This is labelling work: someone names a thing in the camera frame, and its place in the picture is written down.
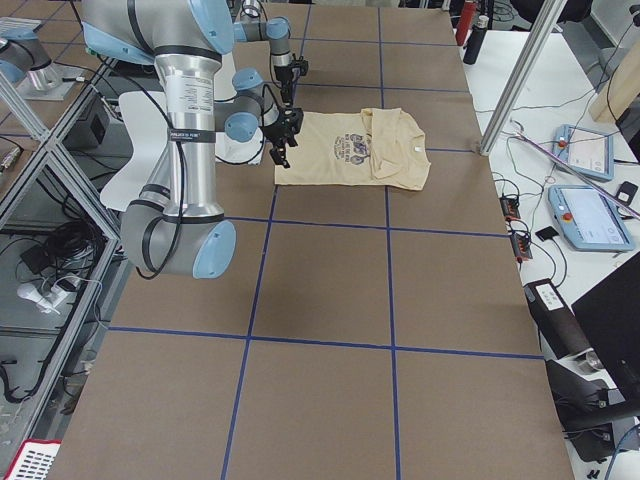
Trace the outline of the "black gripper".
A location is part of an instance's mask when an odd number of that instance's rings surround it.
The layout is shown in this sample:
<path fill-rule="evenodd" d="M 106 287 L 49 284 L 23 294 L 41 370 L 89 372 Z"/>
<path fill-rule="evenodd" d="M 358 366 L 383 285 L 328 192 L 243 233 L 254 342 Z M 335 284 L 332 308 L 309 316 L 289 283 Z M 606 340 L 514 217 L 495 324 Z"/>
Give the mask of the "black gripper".
<path fill-rule="evenodd" d="M 298 145 L 296 135 L 300 132 L 304 112 L 297 107 L 273 106 L 263 120 L 263 134 L 272 143 L 269 155 L 276 166 L 289 168 L 286 147 Z"/>
<path fill-rule="evenodd" d="M 309 62 L 303 56 L 278 55 L 272 57 L 272 63 L 282 102 L 291 107 L 294 104 L 295 83 L 307 75 Z"/>

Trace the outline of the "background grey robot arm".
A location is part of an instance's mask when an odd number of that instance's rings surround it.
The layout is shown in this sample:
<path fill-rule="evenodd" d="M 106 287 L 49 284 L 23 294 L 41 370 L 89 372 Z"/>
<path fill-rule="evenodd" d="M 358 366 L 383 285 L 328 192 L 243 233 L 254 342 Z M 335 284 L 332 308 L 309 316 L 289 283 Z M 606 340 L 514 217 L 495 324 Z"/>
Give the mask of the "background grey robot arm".
<path fill-rule="evenodd" d="M 1 33 L 1 73 L 11 82 L 28 73 L 46 69 L 52 63 L 32 27 L 19 26 Z"/>

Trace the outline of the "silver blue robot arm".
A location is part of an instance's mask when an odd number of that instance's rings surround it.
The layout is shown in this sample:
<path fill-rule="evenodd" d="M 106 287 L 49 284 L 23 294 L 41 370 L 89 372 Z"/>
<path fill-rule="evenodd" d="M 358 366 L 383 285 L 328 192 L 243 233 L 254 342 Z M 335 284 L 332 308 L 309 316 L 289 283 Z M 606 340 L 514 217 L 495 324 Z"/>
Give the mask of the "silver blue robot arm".
<path fill-rule="evenodd" d="M 298 81 L 308 74 L 309 62 L 291 48 L 291 26 L 284 16 L 268 17 L 260 1 L 242 1 L 234 22 L 237 42 L 269 44 L 269 74 L 278 88 L 282 102 L 292 106 Z"/>
<path fill-rule="evenodd" d="M 228 268 L 236 230 L 216 198 L 216 136 L 247 142 L 261 133 L 275 164 L 286 166 L 303 112 L 293 87 L 308 70 L 290 48 L 284 17 L 236 22 L 224 1 L 87 1 L 83 34 L 94 52 L 155 68 L 166 101 L 163 154 L 127 207 L 121 242 L 139 275 L 213 279 Z M 232 79 L 233 98 L 219 102 L 214 77 L 238 42 L 265 41 L 279 88 L 245 68 Z"/>

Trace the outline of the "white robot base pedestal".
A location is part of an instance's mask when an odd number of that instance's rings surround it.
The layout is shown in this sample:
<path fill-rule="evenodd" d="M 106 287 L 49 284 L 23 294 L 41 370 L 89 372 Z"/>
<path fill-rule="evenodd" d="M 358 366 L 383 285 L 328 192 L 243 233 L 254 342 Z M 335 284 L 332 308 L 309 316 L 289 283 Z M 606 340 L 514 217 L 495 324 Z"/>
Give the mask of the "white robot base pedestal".
<path fill-rule="evenodd" d="M 264 152 L 264 135 L 259 128 L 250 140 L 238 141 L 230 137 L 225 130 L 228 118 L 239 113 L 240 109 L 234 105 L 237 91 L 233 86 L 236 66 L 232 53 L 222 56 L 221 68 L 214 74 L 214 100 L 216 119 L 216 161 L 231 165 L 257 166 L 261 163 Z"/>

